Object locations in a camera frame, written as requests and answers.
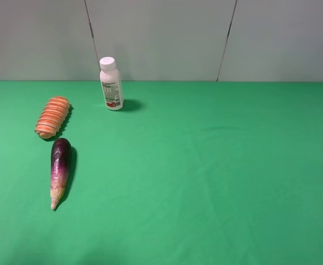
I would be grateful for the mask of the white plastic bottle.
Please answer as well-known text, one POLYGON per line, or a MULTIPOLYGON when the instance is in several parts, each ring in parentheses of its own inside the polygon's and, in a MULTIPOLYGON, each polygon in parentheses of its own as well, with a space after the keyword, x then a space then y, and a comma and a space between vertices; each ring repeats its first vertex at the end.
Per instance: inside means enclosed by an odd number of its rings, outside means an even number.
POLYGON ((120 73, 113 57, 103 57, 100 64, 100 82, 102 85, 104 100, 109 110, 120 110, 123 107, 124 98, 120 73))

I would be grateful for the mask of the green table cloth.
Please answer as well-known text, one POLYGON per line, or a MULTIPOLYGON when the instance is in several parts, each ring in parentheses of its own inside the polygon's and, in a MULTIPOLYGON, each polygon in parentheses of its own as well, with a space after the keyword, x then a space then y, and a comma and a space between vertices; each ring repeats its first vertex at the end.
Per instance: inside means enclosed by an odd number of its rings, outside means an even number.
POLYGON ((0 264, 323 264, 323 83, 0 82, 0 264), (50 98, 71 107, 35 133, 50 98), (51 149, 71 144, 51 209, 51 149))

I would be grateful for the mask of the purple eggplant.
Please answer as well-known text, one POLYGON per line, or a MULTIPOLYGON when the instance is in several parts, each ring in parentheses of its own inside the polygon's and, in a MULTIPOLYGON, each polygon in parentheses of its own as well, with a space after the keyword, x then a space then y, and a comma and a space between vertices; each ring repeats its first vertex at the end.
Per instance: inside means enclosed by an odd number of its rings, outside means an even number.
POLYGON ((55 210, 64 195, 71 162, 71 144, 66 138, 57 139, 51 149, 51 209, 55 210))

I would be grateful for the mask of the orange twisted bread roll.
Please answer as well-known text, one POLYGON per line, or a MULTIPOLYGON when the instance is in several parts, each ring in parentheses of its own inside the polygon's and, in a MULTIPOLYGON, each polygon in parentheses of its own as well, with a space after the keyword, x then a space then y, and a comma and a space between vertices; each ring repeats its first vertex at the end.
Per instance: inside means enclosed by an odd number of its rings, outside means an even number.
POLYGON ((71 105, 65 97, 50 98, 38 118, 35 133, 42 139, 55 136, 66 120, 70 107, 71 105))

